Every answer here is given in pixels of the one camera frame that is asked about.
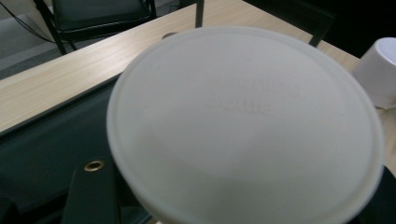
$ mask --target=black chair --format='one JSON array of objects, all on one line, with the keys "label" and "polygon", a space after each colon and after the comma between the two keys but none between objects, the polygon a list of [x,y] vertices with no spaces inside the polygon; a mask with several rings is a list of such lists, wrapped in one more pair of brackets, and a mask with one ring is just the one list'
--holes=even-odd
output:
[{"label": "black chair", "polygon": [[324,38],[336,17],[331,12],[302,0],[245,0],[245,2],[308,32],[312,35],[309,44],[313,47]]},{"label": "black chair", "polygon": [[114,35],[157,17],[154,0],[34,0],[62,54],[80,40]]}]

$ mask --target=chair leg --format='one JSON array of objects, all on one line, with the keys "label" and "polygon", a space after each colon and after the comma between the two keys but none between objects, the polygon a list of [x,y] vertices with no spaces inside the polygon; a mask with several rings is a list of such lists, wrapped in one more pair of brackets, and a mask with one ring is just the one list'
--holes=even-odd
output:
[{"label": "chair leg", "polygon": [[67,43],[69,43],[70,47],[72,47],[73,50],[77,50],[76,45],[73,43],[73,41],[68,40]]},{"label": "chair leg", "polygon": [[49,32],[51,33],[53,39],[55,40],[55,44],[58,46],[59,51],[62,55],[65,55],[66,49],[64,48],[64,43],[62,42],[61,38],[58,36],[55,28],[53,27],[52,23],[52,13],[50,12],[48,6],[44,3],[43,0],[34,0],[35,7],[40,12],[41,17],[43,18],[44,22],[46,23],[47,27],[49,28]]}]

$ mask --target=black fabric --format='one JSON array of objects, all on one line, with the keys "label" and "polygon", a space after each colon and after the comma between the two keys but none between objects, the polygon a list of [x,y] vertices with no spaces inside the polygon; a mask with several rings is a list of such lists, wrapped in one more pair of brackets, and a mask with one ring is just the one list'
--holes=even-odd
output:
[{"label": "black fabric", "polygon": [[396,223],[396,178],[387,167],[375,195],[359,214],[359,221],[361,224]]},{"label": "black fabric", "polygon": [[0,135],[0,198],[23,214],[65,194],[82,161],[111,158],[106,108],[114,83]]},{"label": "black fabric", "polygon": [[59,31],[84,29],[147,19],[150,11],[142,0],[53,0]]}]

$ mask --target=chair backrest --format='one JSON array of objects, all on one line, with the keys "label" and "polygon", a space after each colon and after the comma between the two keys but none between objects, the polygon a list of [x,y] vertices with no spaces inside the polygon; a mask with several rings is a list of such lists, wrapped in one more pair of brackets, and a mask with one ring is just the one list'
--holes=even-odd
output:
[{"label": "chair backrest", "polygon": [[336,17],[302,0],[245,1],[311,34],[313,37],[309,44],[313,47],[324,38]]}]

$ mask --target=floor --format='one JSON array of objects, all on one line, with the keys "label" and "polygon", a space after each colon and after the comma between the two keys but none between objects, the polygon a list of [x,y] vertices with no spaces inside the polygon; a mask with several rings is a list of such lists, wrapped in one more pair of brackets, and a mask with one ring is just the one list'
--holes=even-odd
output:
[{"label": "floor", "polygon": [[[178,0],[156,0],[156,8],[158,16],[163,16],[177,9]],[[18,18],[40,35],[45,34],[31,21],[26,15],[20,15]],[[91,44],[92,41],[80,43],[81,47]],[[36,59],[32,61],[36,55],[40,55],[52,49],[57,49],[56,45],[42,40],[28,31],[26,31],[13,18],[0,21],[0,79],[19,73],[21,70],[36,66],[50,60],[50,57],[59,57],[60,53],[55,52],[49,59]]]}]

